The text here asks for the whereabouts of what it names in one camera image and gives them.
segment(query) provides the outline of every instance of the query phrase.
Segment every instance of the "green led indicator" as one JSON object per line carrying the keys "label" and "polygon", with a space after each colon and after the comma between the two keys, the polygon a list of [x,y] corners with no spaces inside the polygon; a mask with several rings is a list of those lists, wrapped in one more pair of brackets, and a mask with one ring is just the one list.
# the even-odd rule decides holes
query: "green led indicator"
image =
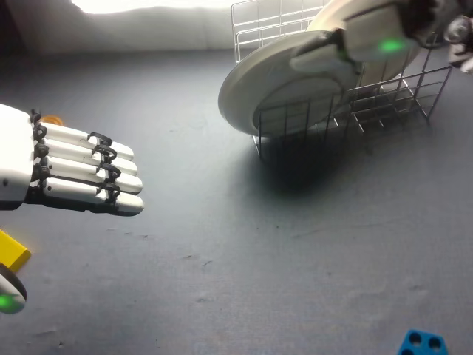
{"label": "green led indicator", "polygon": [[9,294],[0,294],[0,311],[13,311],[16,306],[13,296],[10,296]]}
{"label": "green led indicator", "polygon": [[398,39],[387,39],[382,41],[379,45],[379,50],[384,53],[393,53],[403,50],[406,47],[404,41]]}

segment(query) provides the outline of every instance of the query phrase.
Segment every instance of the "hole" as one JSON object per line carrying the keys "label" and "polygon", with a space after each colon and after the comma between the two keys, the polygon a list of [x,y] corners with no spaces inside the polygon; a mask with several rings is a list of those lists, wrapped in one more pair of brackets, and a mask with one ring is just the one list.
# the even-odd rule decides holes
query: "hole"
{"label": "hole", "polygon": [[433,351],[440,351],[440,349],[442,348],[442,342],[438,338],[430,338],[429,347]]}
{"label": "hole", "polygon": [[421,346],[421,343],[422,343],[421,335],[419,333],[412,333],[411,335],[409,335],[409,341],[414,346]]}

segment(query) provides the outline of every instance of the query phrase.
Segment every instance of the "orange ring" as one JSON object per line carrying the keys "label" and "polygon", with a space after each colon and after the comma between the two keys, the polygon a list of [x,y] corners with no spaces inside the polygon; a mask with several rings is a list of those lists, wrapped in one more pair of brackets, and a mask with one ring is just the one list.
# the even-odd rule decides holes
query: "orange ring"
{"label": "orange ring", "polygon": [[43,116],[40,122],[44,122],[46,124],[57,124],[58,126],[63,126],[63,121],[58,116]]}

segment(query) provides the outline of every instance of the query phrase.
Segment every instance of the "wire dish rack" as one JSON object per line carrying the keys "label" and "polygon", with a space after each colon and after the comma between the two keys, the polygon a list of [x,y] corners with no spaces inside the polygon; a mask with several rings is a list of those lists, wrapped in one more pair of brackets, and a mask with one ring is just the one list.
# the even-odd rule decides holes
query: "wire dish rack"
{"label": "wire dish rack", "polygon": [[[231,22],[234,35],[235,62],[246,55],[283,36],[304,32],[311,21],[329,1],[323,0],[247,0],[231,7]],[[384,80],[384,71],[376,84],[361,86],[364,66],[358,86],[345,92],[348,104],[335,107],[330,101],[329,115],[313,126],[309,126],[310,109],[316,98],[307,96],[294,102],[284,102],[271,109],[285,109],[284,127],[291,119],[303,120],[302,132],[286,134],[280,138],[264,138],[265,111],[258,112],[259,134],[253,137],[256,150],[262,158],[265,143],[277,141],[282,146],[287,141],[305,143],[315,135],[325,143],[329,135],[341,132],[346,138],[349,132],[358,131],[362,136],[371,136],[393,126],[405,129],[411,121],[429,123],[435,105],[449,79],[452,68],[429,69],[430,50],[424,50],[415,60],[415,65],[404,69],[391,80]]]}

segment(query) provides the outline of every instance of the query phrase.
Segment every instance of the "blue block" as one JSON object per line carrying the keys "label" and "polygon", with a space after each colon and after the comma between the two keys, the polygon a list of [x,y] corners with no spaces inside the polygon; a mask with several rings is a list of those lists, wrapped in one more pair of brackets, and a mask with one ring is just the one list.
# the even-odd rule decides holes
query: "blue block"
{"label": "blue block", "polygon": [[399,349],[398,355],[449,355],[443,337],[411,330]]}

